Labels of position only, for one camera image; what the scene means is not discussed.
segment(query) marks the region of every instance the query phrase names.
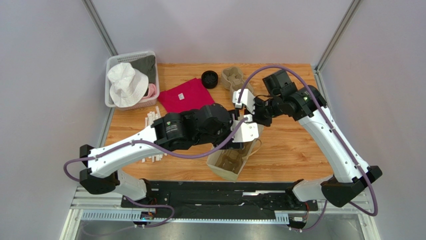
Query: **cable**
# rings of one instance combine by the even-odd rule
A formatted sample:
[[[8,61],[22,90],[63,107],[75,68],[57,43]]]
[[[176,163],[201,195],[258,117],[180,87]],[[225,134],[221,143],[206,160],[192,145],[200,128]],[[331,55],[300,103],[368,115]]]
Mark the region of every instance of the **cable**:
[[[247,157],[249,158],[249,157],[251,157],[252,155],[254,155],[254,154],[256,154],[260,149],[261,149],[261,147],[262,147],[262,144],[263,144],[263,142],[262,142],[262,140],[260,139],[260,138],[257,138],[256,140],[255,140],[256,142],[254,143],[254,144],[256,144],[257,142],[259,142],[260,143],[260,145],[259,145],[259,147],[256,149],[256,150],[254,150],[254,151],[252,151]]]
[[[159,223],[155,223],[152,225],[145,225],[145,228],[154,228],[154,227],[158,227],[161,226],[165,223],[167,223],[167,221],[169,221],[171,218],[173,218],[173,216],[175,215],[175,209],[172,206],[169,205],[145,205],[145,204],[140,204],[135,202],[134,200],[128,198],[127,196],[124,196],[129,202],[131,202],[132,204],[142,207],[142,208],[160,208],[160,209],[170,209],[171,210],[171,214],[168,218],[164,219],[163,221],[159,222]]]
[[[337,139],[339,140],[339,142],[342,144],[343,148],[346,150],[347,154],[350,156],[350,158],[352,159],[353,163],[356,166],[360,166],[360,163],[357,161],[357,158],[354,156],[354,154],[352,153],[352,151],[349,149],[348,145],[346,144],[345,141],[343,141],[342,137],[340,136],[340,134],[336,131],[335,127],[333,126],[333,124],[331,123],[331,121],[329,120],[329,118],[327,117],[326,113],[323,111],[323,109],[321,109],[320,104],[318,103],[317,99],[315,98],[314,93],[312,92],[311,88],[308,86],[308,84],[303,80],[303,78],[301,76],[299,76],[296,72],[294,72],[293,70],[291,70],[290,68],[286,67],[286,66],[281,66],[281,65],[268,65],[268,66],[263,66],[259,69],[257,69],[256,71],[254,71],[250,76],[248,76],[247,80],[245,80],[244,84],[242,85],[241,91],[239,92],[239,97],[238,97],[238,103],[240,103],[241,101],[241,97],[243,96],[243,90],[246,88],[247,84],[249,83],[249,81],[259,72],[265,70],[265,69],[282,69],[286,72],[291,73],[293,76],[295,76],[302,84],[303,86],[306,88],[306,91],[309,93],[310,98],[312,99],[313,103],[315,104],[316,108],[318,109],[319,113],[322,115],[322,117],[324,118],[325,122],[327,123],[328,127],[330,127],[330,130],[332,130],[332,132],[334,133],[334,135],[337,137]],[[377,206],[377,198],[376,198],[376,194],[374,192],[372,183],[370,181],[370,179],[368,178],[367,174],[364,172],[362,167],[357,167],[357,169],[359,170],[359,172],[361,173],[361,175],[364,177],[365,182],[367,183],[368,189],[371,192],[371,198],[373,201],[373,208],[374,211],[373,212],[368,212],[365,209],[362,209],[360,206],[356,205],[355,203],[353,203],[352,201],[350,201],[349,203],[354,206],[355,208],[357,208],[358,210],[360,210],[361,212],[369,215],[369,216],[377,216],[377,214],[379,213],[379,209]]]
[[[307,201],[305,201],[304,204],[306,205],[306,213],[305,213],[305,215],[303,217],[305,218],[306,221],[308,221],[308,217],[309,217],[309,215],[308,215],[309,214],[309,205],[308,205]]]
[[[171,210],[170,216],[168,218],[164,219],[163,221],[161,221],[159,223],[152,224],[152,225],[136,225],[136,226],[138,226],[140,228],[154,228],[154,227],[158,227],[158,226],[164,225],[164,224],[167,223],[167,221],[169,221],[175,215],[175,209],[172,206],[169,206],[169,205],[145,205],[145,204],[137,203],[137,202],[135,202],[134,200],[130,199],[127,196],[123,196],[123,197],[125,197],[132,204],[134,204],[136,206],[139,206],[139,207],[142,207],[142,208],[155,208],[155,209],[164,208],[164,209],[170,209]],[[109,233],[92,234],[92,233],[86,232],[85,229],[84,229],[84,227],[82,227],[81,228],[81,232],[84,233],[85,235],[90,236],[90,237],[98,237],[99,238],[99,237],[105,237],[105,236],[113,235],[113,234],[116,234],[116,233],[119,233],[119,232],[122,232],[122,231],[125,231],[125,230],[134,229],[134,228],[135,228],[135,226],[133,225],[133,226],[124,227],[122,229],[119,229],[119,230],[113,231],[113,232],[109,232]]]
[[[237,125],[235,126],[235,129],[229,134],[229,136],[227,136],[225,138],[225,140],[223,140],[223,142],[221,142],[219,145],[217,145],[215,148],[213,148],[210,151],[207,151],[205,153],[201,153],[201,154],[197,154],[197,155],[184,155],[184,154],[179,154],[179,153],[175,153],[172,151],[169,151],[153,142],[150,141],[145,141],[145,140],[134,140],[133,144],[146,144],[149,145],[151,147],[154,147],[166,154],[172,155],[174,157],[178,157],[181,159],[199,159],[199,158],[203,158],[205,156],[208,156],[216,151],[219,151],[223,146],[225,146],[230,140],[231,138],[237,133],[238,129],[240,129],[241,125],[244,123],[244,121],[248,120],[247,117],[243,118],[239,123],[237,123]],[[105,155],[108,155],[118,149],[124,148],[126,146],[132,145],[130,142],[125,142],[123,144],[120,144],[118,146],[115,146],[109,150],[104,151],[103,153],[100,153],[96,156],[90,156],[90,157],[83,157],[83,158],[76,158],[76,159],[72,159],[67,161],[64,165],[63,165],[63,171],[65,172],[65,174],[72,180],[79,182],[80,180],[76,177],[73,177],[70,172],[68,172],[68,165],[72,164],[72,163],[76,163],[76,162],[83,162],[83,161],[89,161],[89,160],[94,160],[94,159],[99,159],[102,158]]]
[[[130,230],[130,229],[134,229],[134,228],[135,228],[135,225],[128,226],[128,227],[123,227],[123,228],[118,229],[117,231],[113,231],[113,232],[108,232],[108,233],[103,233],[103,234],[92,234],[92,233],[88,233],[87,231],[85,231],[85,227],[83,226],[80,231],[82,233],[84,233],[85,235],[87,235],[87,236],[100,238],[100,237],[105,237],[105,236],[117,234],[119,232]]]
[[[270,95],[263,95],[263,94],[260,94],[260,95],[256,95],[256,96],[255,96],[255,98],[257,98],[257,97],[270,98],[271,96],[270,96]]]
[[[318,220],[316,220],[316,222],[312,226],[310,226],[308,228],[304,228],[304,229],[289,227],[288,230],[295,230],[296,232],[302,233],[302,232],[307,232],[307,231],[311,231],[312,229],[314,229],[320,223],[321,219],[323,219],[324,213],[326,212],[326,207],[327,207],[328,203],[329,203],[329,201],[325,200],[324,207],[322,208],[321,214],[319,215]]]

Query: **white wall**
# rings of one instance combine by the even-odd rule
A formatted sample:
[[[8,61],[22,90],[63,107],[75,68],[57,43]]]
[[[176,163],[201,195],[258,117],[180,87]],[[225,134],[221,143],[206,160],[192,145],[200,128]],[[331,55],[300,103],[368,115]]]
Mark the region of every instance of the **white wall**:
[[[309,63],[351,0],[93,0],[120,54],[162,63]]]
[[[381,238],[424,239],[426,1],[363,1],[322,72],[336,122],[383,177]]]
[[[80,0],[0,1],[0,239],[59,238],[77,186],[62,166],[98,142],[108,57]]]

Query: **white plastic basket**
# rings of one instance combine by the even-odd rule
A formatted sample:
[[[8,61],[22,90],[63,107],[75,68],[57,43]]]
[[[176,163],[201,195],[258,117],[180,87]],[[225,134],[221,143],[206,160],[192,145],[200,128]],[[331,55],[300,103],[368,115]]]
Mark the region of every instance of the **white plastic basket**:
[[[119,63],[129,63],[150,55],[155,56],[156,54],[153,51],[139,51],[139,52],[132,52],[132,53],[120,54],[117,56],[112,56],[106,62],[106,73],[108,73],[108,71],[112,67],[114,67],[115,65]],[[116,108],[121,111],[144,108],[144,107],[155,105],[157,103],[157,98],[160,95],[159,69],[157,67],[157,57],[155,57],[155,86],[157,88],[157,91],[153,97],[142,99],[140,100],[140,102],[136,103],[136,105],[133,105],[133,106],[118,107],[114,104],[113,100],[111,99],[111,96],[110,96],[111,82],[105,74],[105,104],[106,106],[110,108]]]

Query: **metal base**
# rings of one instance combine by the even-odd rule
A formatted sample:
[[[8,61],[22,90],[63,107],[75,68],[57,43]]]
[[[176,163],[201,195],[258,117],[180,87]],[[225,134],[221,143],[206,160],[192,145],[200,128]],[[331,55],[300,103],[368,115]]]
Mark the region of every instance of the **metal base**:
[[[275,211],[305,211],[290,208],[285,189],[293,183],[259,182],[187,182],[151,181],[152,192],[140,204],[170,205],[175,209],[174,218],[222,219],[222,220],[272,220]],[[317,211],[315,202],[308,202],[311,211]],[[138,208],[124,197],[122,208]],[[158,208],[156,217],[167,218],[170,210]]]
[[[309,216],[310,226],[318,219],[317,214]],[[161,227],[150,229],[130,229],[108,237],[95,238],[99,240],[379,240],[380,238],[364,237],[364,226],[360,224],[357,215],[325,215],[320,224],[312,231],[303,233],[289,231],[281,224],[265,224],[251,222],[250,224],[230,224],[172,221]],[[132,225],[129,221],[82,220],[81,226],[91,234],[106,234]],[[77,235],[78,240],[93,240],[83,233]]]

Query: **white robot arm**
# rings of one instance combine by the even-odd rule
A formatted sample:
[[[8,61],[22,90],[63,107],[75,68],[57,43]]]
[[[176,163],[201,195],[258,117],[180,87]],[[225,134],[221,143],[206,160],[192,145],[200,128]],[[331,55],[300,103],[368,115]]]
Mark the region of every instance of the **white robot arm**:
[[[146,180],[135,179],[121,170],[122,167],[142,158],[155,156],[174,150],[187,150],[193,145],[211,143],[221,149],[241,148],[243,142],[259,137],[257,124],[269,127],[272,119],[280,115],[293,117],[313,137],[333,169],[333,175],[317,180],[298,180],[288,189],[289,204],[301,205],[309,200],[328,200],[342,207],[361,193],[366,180],[361,168],[374,182],[382,175],[378,166],[369,166],[352,148],[334,122],[324,98],[313,86],[309,86],[321,109],[332,122],[333,129],[318,113],[305,88],[298,90],[283,70],[263,79],[269,92],[267,100],[255,97],[247,89],[234,92],[235,107],[245,106],[244,121],[239,122],[239,111],[227,111],[220,104],[206,105],[200,110],[181,113],[168,113],[156,120],[153,125],[122,141],[101,148],[87,145],[80,148],[80,157],[90,157],[85,164],[87,169],[80,172],[80,183],[92,194],[117,192],[133,200],[146,197]],[[336,130],[358,165],[337,139]]]

